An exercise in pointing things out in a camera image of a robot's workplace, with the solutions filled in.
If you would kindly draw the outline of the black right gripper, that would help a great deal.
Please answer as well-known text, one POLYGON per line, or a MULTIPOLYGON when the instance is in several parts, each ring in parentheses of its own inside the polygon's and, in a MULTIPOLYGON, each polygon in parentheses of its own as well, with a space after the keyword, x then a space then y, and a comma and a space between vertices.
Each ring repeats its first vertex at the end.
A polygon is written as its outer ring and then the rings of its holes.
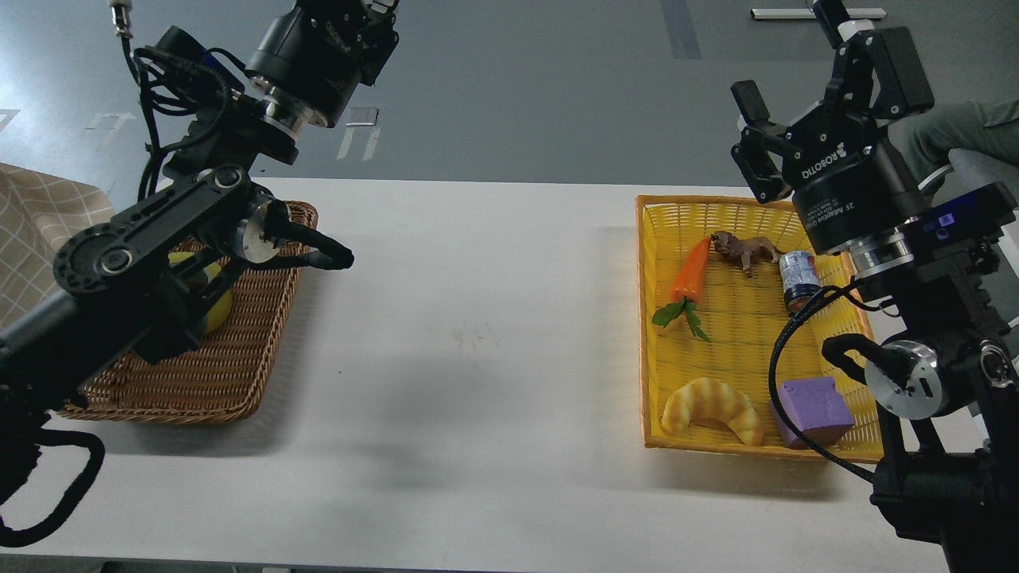
POLYGON ((736 81, 743 124, 729 153, 758 203, 791 200, 813 250, 833 254, 927 209, 888 128, 935 96, 909 29, 851 18, 841 1, 812 12, 836 51, 819 107, 774 123, 755 81, 736 81))

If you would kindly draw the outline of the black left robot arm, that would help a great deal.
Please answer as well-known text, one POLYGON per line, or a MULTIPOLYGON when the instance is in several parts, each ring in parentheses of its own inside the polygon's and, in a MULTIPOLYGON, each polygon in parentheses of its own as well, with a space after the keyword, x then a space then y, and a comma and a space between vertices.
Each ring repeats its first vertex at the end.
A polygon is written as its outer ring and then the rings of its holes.
POLYGON ((81 390, 128 351, 157 364, 199 348, 200 328, 245 271, 353 265, 344 244, 294 224, 283 201, 250 178, 267 156, 294 163, 306 126, 332 128, 357 86, 372 86, 396 50, 396 1, 298 1, 239 63, 245 82, 185 30, 131 47, 131 3, 110 2, 139 87, 149 159, 135 205, 68 240, 53 258, 58 292, 2 334, 2 498, 28 482, 44 446, 88 452, 51 514, 2 545, 51 536, 94 485, 98 436, 47 428, 52 412, 87 406, 81 390))

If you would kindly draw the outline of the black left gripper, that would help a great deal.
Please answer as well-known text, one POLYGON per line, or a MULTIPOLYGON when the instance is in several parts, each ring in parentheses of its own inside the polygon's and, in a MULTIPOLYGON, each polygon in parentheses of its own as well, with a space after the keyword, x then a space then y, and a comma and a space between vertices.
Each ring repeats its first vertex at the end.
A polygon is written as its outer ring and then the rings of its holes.
POLYGON ((296 1, 271 22, 244 73, 336 126, 357 86, 373 86, 398 45, 396 1, 296 1))

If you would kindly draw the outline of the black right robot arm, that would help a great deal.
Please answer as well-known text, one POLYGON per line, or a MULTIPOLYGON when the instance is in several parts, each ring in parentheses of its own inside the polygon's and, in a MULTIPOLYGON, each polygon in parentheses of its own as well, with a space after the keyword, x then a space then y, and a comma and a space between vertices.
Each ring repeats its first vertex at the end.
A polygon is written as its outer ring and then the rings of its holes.
POLYGON ((812 14, 836 53, 825 95, 792 126, 769 119, 754 81, 732 86, 745 127, 732 158, 760 203, 786 198, 813 250, 846 254, 847 287, 823 287, 779 335, 780 352, 839 298, 896 308, 887 341, 834 335, 822 355, 876 401, 882 458, 866 470, 806 445, 863 478, 899 537, 938 544, 952 572, 1017 569, 1017 371, 982 277, 1016 200, 990 183, 936 206, 888 140, 892 121, 935 99, 906 28, 874 29, 841 1, 812 14))

